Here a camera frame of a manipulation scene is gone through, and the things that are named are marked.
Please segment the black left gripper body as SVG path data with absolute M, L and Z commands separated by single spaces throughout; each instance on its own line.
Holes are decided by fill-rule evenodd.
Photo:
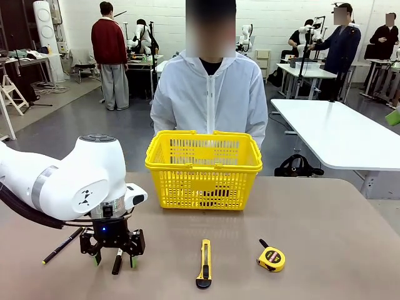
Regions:
M 121 248 L 129 246 L 128 220 L 125 217 L 93 219 L 95 248 Z

